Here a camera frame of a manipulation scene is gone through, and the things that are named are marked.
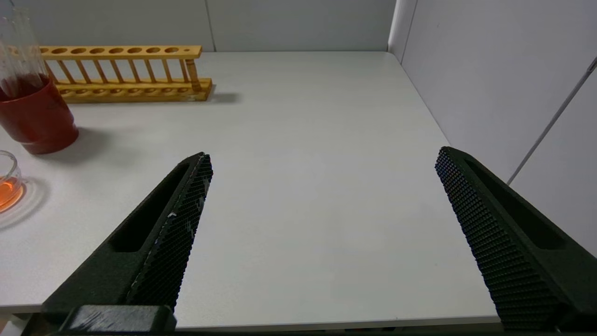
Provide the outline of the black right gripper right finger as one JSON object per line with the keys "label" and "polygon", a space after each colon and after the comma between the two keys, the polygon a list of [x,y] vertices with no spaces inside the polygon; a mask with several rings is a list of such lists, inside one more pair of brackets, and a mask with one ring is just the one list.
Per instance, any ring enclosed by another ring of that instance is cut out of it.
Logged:
{"label": "black right gripper right finger", "polygon": [[597,260],[471,155],[436,173],[504,329],[595,329]]}

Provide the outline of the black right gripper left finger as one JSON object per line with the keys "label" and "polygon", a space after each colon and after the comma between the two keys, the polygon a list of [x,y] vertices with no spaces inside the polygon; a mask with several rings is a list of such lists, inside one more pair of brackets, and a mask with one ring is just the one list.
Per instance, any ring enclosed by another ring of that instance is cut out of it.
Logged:
{"label": "black right gripper left finger", "polygon": [[212,178],[207,153],[179,162],[43,302],[42,314],[58,323],[83,305],[173,310]]}

